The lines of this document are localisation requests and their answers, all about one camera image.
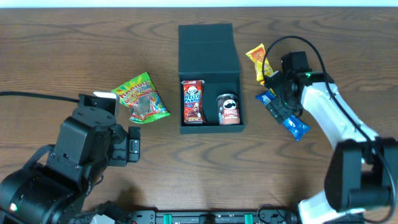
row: mustache logo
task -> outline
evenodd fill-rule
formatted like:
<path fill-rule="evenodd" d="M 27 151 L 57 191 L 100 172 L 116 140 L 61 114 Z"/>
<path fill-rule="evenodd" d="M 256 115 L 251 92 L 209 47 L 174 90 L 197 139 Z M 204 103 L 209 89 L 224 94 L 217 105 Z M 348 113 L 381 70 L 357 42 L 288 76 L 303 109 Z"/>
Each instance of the mustache logo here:
<path fill-rule="evenodd" d="M 230 109 L 230 108 L 232 108 L 232 107 L 236 107 L 236 103 L 228 103 L 227 105 L 224 105 L 224 107 L 225 107 L 226 109 Z"/>

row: can lid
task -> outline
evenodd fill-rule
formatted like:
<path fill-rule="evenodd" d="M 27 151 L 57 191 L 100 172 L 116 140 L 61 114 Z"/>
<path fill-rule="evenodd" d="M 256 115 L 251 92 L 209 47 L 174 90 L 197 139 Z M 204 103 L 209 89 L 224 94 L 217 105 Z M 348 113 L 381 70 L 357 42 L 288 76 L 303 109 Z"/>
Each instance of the can lid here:
<path fill-rule="evenodd" d="M 234 94 L 232 94 L 232 93 L 225 93 L 225 94 L 222 94 L 222 95 L 220 95 L 220 96 L 218 96 L 217 97 L 217 101 L 220 99 L 220 98 L 222 98 L 222 97 L 226 97 L 226 96 L 230 96 L 230 97 L 232 97 L 232 98 L 234 98 L 234 99 L 237 99 L 238 97 L 236 97 Z"/>

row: black box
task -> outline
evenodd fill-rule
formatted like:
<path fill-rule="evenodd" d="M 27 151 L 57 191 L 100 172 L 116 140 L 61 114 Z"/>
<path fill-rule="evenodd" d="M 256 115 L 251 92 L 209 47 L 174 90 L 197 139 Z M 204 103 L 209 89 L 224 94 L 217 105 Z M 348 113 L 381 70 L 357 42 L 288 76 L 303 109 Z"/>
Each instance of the black box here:
<path fill-rule="evenodd" d="M 241 69 L 232 24 L 180 25 L 178 27 L 178 75 L 184 80 L 204 80 L 203 113 L 206 124 L 186 125 L 183 120 L 184 92 L 180 84 L 181 134 L 235 133 L 243 131 L 244 105 Z M 217 97 L 233 93 L 238 97 L 241 124 L 220 126 Z"/>

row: green candy bag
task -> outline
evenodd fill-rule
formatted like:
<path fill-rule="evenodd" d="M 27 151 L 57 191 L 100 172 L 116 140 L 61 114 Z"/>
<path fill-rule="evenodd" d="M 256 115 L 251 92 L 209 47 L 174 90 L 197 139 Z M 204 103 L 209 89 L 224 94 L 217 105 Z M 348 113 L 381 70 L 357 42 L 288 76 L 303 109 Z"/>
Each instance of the green candy bag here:
<path fill-rule="evenodd" d="M 120 104 L 130 108 L 132 122 L 145 124 L 170 115 L 146 72 L 111 92 L 120 97 Z"/>

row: pringles can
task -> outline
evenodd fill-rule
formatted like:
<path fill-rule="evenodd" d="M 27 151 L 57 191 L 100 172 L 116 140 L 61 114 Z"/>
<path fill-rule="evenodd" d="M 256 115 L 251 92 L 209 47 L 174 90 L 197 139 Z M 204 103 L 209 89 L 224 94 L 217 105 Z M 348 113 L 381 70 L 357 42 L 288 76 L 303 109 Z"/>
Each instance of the pringles can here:
<path fill-rule="evenodd" d="M 238 98 L 234 94 L 222 94 L 217 97 L 218 121 L 220 125 L 240 124 Z"/>

